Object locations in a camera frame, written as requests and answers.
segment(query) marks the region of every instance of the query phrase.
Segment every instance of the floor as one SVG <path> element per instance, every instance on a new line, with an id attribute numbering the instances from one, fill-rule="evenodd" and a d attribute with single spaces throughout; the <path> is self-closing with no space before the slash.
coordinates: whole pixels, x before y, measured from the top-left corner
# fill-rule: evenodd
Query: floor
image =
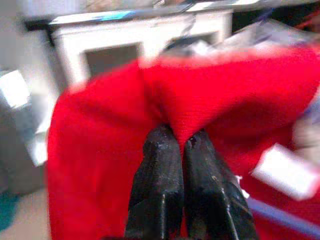
<path id="1" fill-rule="evenodd" d="M 49 240 L 47 191 L 23 196 L 17 205 L 13 224 L 0 232 L 0 240 Z"/>

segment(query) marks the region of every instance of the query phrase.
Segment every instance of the red cloth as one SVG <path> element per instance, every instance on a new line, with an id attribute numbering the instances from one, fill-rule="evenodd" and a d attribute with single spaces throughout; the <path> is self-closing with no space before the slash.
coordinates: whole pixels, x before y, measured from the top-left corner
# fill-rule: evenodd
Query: red cloth
<path id="1" fill-rule="evenodd" d="M 319 193 L 296 202 L 248 175 L 265 149 L 291 146 L 292 124 L 319 85 L 317 56 L 308 48 L 245 56 L 134 61 L 64 93 L 48 137 L 52 240 L 123 236 L 145 137 L 161 123 L 181 149 L 205 127 L 251 196 L 320 224 Z M 262 240 L 304 239 L 263 218 L 256 227 Z"/>

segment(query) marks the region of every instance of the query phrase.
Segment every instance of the red fabric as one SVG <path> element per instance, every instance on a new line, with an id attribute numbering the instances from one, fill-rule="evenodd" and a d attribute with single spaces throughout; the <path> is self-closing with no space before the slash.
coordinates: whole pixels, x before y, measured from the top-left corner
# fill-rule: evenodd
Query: red fabric
<path id="1" fill-rule="evenodd" d="M 296 202 L 248 175 L 265 149 L 291 146 L 292 124 L 319 85 L 316 54 L 292 48 L 229 57 L 134 61 L 59 98 L 48 137 L 52 240 L 123 236 L 145 137 L 161 123 L 181 149 L 205 127 L 251 196 L 320 225 L 319 194 Z M 304 239 L 263 218 L 256 226 L 262 240 Z"/>

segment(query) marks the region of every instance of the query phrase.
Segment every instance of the white cabinet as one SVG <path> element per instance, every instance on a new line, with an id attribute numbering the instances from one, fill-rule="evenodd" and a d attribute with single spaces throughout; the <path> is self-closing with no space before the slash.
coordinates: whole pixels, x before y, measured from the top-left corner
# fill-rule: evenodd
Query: white cabinet
<path id="1" fill-rule="evenodd" d="M 197 13 L 190 30 L 214 44 L 231 34 L 230 10 Z M 54 36 L 68 84 L 83 83 L 139 56 L 154 58 L 190 25 L 190 14 L 59 28 Z"/>

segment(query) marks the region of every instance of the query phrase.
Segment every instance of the teal object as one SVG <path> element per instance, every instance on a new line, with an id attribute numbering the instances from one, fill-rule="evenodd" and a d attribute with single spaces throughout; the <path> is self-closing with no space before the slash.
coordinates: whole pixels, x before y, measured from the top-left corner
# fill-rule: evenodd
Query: teal object
<path id="1" fill-rule="evenodd" d="M 18 200 L 18 196 L 12 195 L 8 191 L 0 193 L 0 231 L 12 224 Z"/>

